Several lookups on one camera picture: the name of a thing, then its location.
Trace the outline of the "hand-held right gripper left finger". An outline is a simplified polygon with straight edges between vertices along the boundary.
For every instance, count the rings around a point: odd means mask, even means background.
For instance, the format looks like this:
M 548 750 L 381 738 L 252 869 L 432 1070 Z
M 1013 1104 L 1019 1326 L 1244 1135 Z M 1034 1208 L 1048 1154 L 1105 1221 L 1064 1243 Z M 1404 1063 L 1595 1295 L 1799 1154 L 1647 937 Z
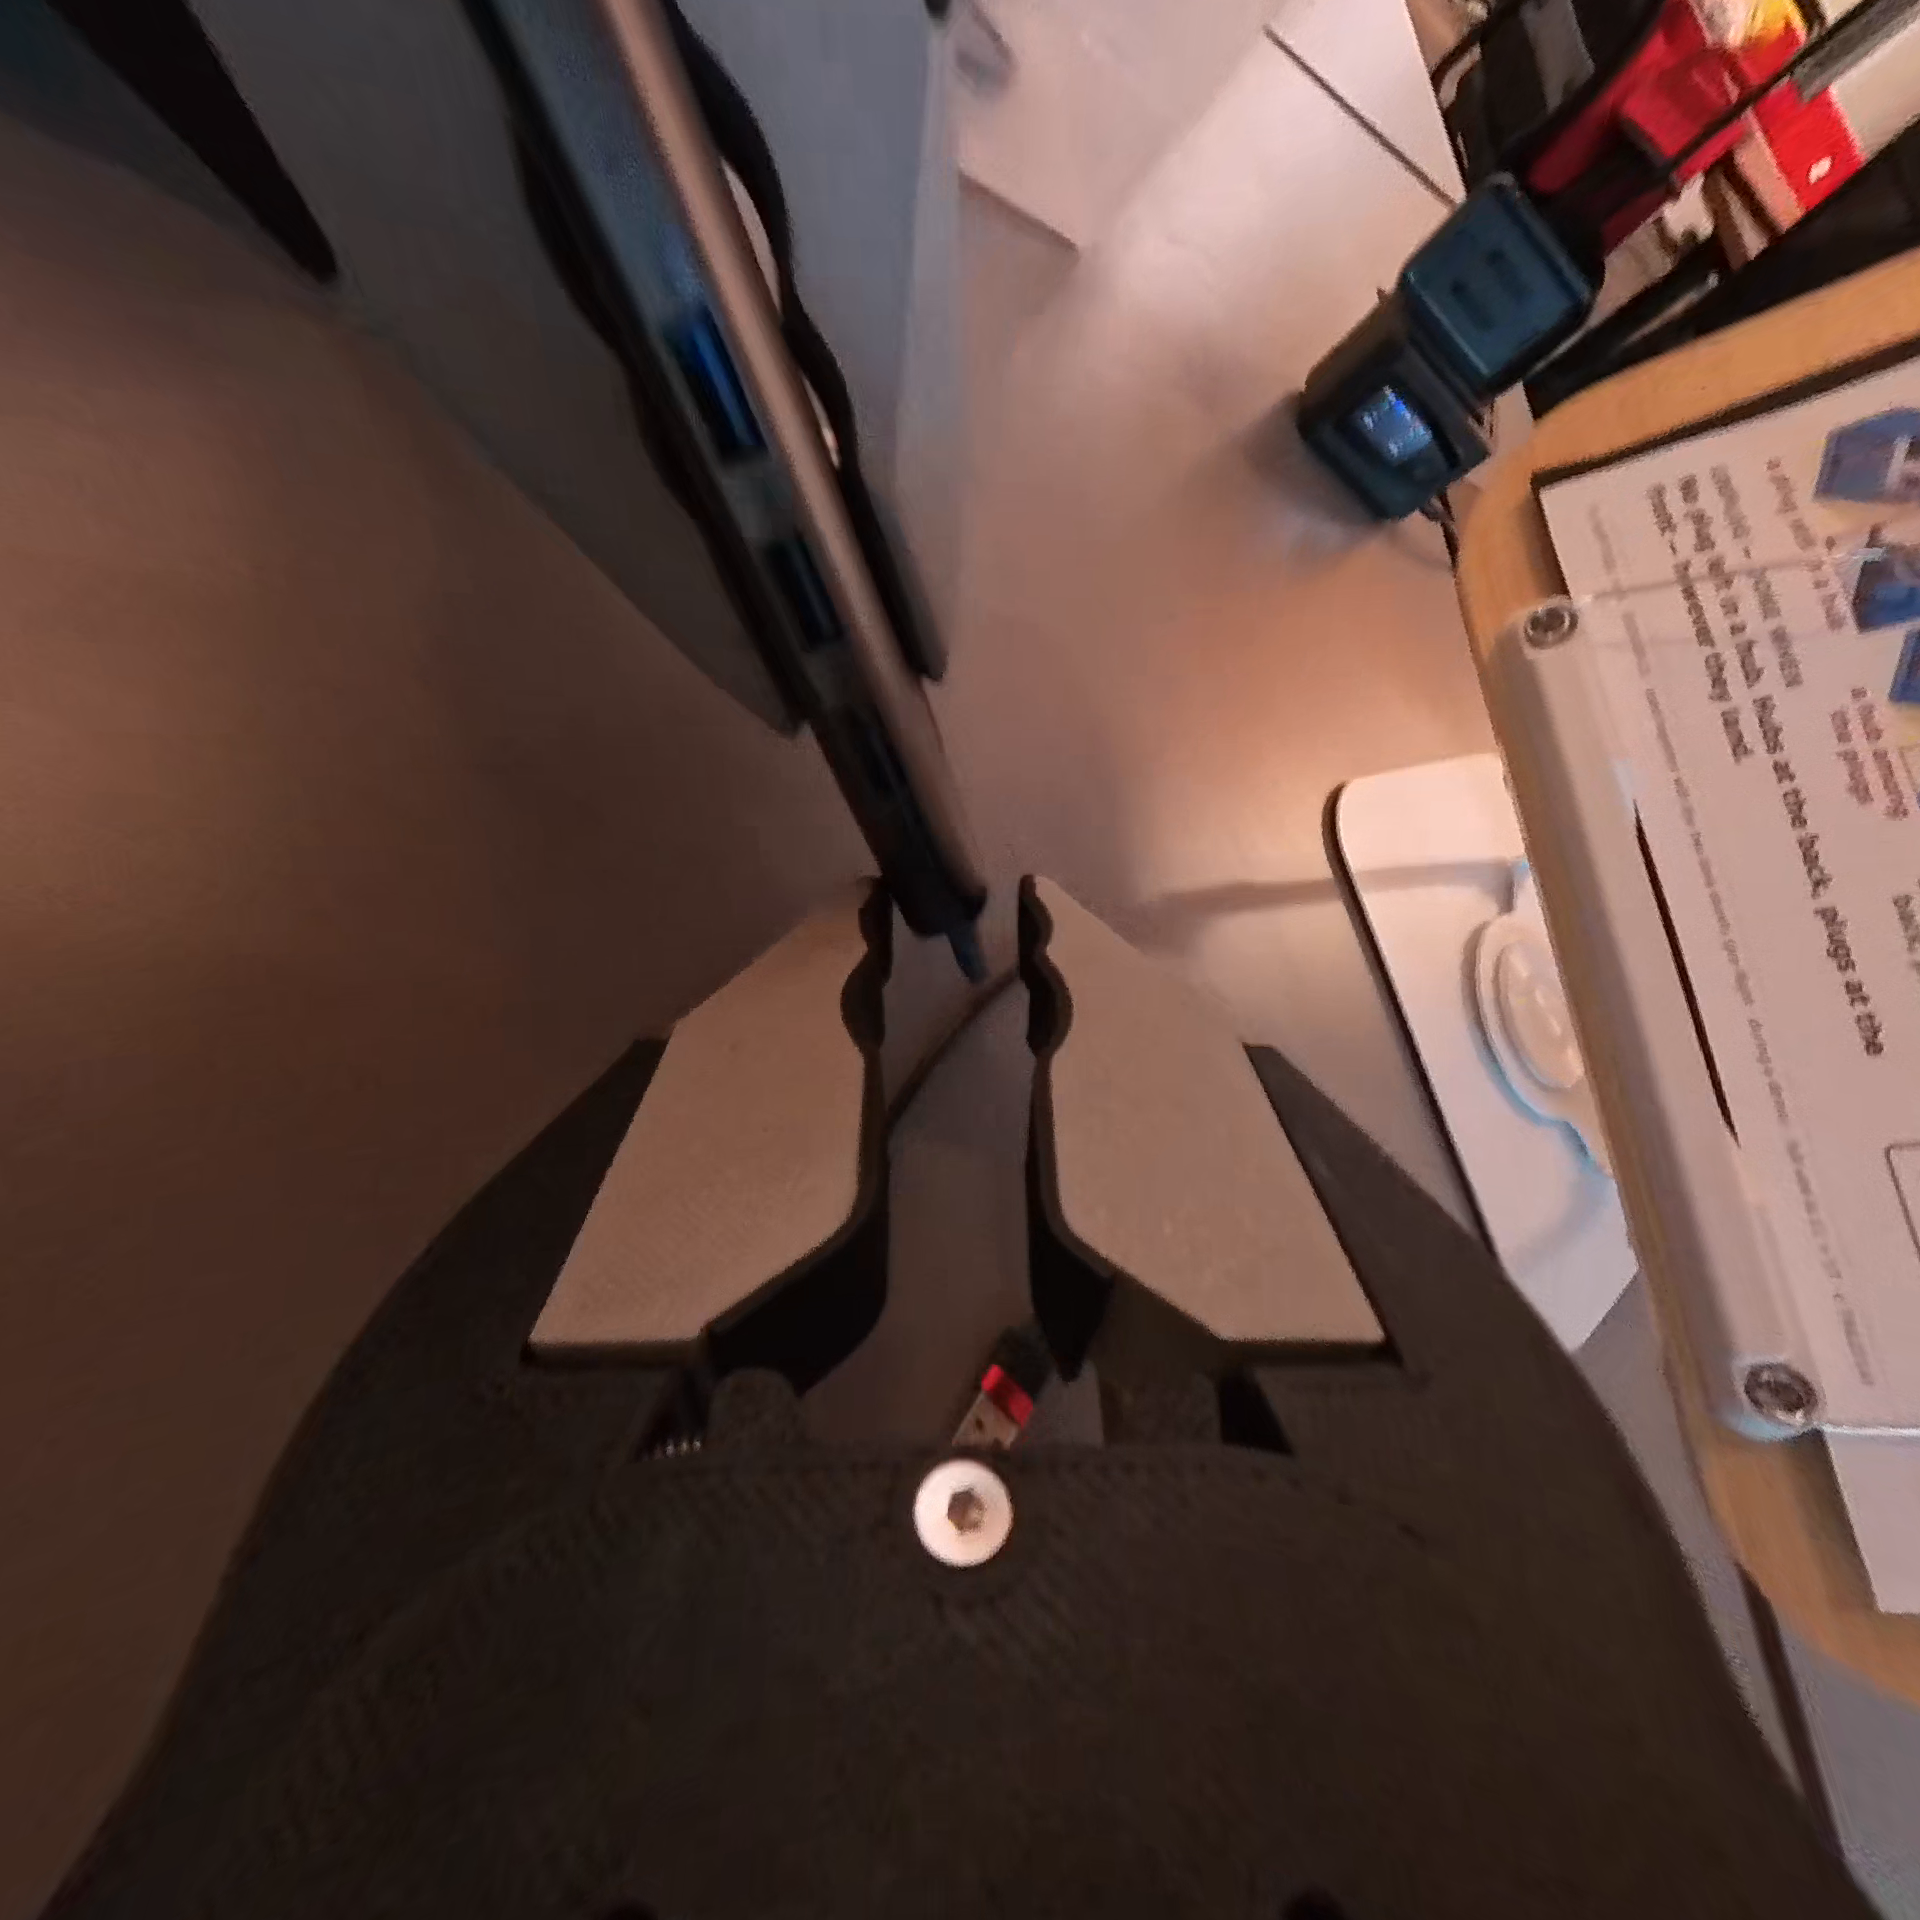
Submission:
M 535 1360 L 768 1371 L 802 1395 L 874 1334 L 895 920 L 859 880 L 674 1025 L 533 1325 Z

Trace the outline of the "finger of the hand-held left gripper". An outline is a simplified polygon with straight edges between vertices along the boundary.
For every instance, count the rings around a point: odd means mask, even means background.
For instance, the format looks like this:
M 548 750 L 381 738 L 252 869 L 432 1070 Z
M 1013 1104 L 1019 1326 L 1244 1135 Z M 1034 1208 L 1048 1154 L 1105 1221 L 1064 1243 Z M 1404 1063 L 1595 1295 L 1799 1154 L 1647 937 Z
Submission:
M 796 735 L 634 390 L 522 194 L 511 110 L 461 5 L 192 13 L 336 254 L 349 312 L 706 680 Z
M 713 48 L 692 30 L 681 8 L 661 3 L 661 14 L 709 141 L 720 163 L 743 187 L 770 247 L 779 338 L 821 425 L 827 466 L 880 608 L 905 666 L 924 681 L 939 681 L 946 672 L 946 649 L 919 567 L 905 546 L 891 505 L 869 487 L 859 463 L 858 409 L 845 373 L 802 301 L 793 224 L 775 151 L 746 93 L 720 65 Z

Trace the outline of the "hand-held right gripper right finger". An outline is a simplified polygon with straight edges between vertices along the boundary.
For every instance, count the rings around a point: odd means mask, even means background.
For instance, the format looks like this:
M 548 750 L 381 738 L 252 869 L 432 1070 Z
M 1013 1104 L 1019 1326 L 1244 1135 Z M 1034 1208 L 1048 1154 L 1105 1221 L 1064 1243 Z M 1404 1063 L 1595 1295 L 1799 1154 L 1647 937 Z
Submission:
M 1217 999 L 1027 877 L 1034 1312 L 1064 1377 L 1380 1355 L 1387 1331 Z

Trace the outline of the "dark grey usb hub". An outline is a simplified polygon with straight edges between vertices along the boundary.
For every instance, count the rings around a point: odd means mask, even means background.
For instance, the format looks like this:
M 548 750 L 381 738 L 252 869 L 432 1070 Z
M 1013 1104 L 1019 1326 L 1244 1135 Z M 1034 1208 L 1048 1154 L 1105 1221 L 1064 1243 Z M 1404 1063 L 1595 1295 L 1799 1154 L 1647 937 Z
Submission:
M 927 683 L 897 646 L 779 338 L 764 231 L 655 3 L 465 5 L 546 258 L 631 382 L 760 661 L 903 923 L 972 983 L 991 885 Z

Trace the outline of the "white stand base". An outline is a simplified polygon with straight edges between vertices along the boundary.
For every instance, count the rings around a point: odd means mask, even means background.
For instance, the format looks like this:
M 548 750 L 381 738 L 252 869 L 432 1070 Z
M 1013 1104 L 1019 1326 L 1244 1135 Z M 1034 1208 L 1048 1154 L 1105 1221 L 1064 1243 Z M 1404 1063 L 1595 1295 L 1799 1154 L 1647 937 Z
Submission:
M 1639 1263 L 1504 762 L 1352 781 L 1332 840 L 1480 1235 L 1578 1354 Z

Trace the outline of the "printed instruction sheet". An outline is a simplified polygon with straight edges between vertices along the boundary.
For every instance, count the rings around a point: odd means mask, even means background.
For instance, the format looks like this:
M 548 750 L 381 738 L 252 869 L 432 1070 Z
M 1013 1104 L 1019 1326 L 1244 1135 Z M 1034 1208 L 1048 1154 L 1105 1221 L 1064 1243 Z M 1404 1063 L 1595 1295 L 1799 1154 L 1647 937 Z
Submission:
M 1915 351 L 1537 480 L 1760 1269 L 1738 1415 L 1812 1431 L 1915 1616 Z

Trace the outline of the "red storage bin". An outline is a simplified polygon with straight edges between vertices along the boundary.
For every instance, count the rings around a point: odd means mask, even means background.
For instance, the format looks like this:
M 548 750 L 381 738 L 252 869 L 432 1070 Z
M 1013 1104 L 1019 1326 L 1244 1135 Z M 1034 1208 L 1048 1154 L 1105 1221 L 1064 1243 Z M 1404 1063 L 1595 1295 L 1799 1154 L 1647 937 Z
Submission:
M 1609 254 L 1706 177 L 1752 173 L 1779 230 L 1834 199 L 1867 146 L 1802 55 L 1829 51 L 1842 5 L 1656 5 L 1647 30 L 1516 165 L 1557 230 Z

